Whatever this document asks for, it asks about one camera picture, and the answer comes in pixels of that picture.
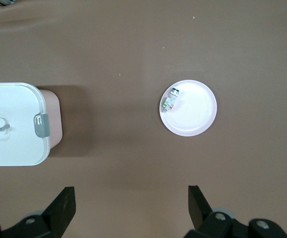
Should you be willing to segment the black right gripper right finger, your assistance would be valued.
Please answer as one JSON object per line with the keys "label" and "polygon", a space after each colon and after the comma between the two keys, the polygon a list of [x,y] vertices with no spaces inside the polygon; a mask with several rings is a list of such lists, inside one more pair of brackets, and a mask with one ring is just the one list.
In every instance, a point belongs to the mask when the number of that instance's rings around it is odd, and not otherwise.
{"label": "black right gripper right finger", "polygon": [[252,219],[244,225],[225,212],[213,211],[197,185],[188,186],[188,210],[194,229],[186,238],[287,238],[271,220]]}

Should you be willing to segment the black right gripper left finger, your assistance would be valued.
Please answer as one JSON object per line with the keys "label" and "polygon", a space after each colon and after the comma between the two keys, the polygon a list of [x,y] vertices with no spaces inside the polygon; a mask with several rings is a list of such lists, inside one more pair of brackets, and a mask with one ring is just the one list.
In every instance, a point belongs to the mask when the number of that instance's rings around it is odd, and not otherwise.
{"label": "black right gripper left finger", "polygon": [[0,227],[0,238],[61,238],[75,213],[74,187],[65,187],[40,215],[27,216],[6,230]]}

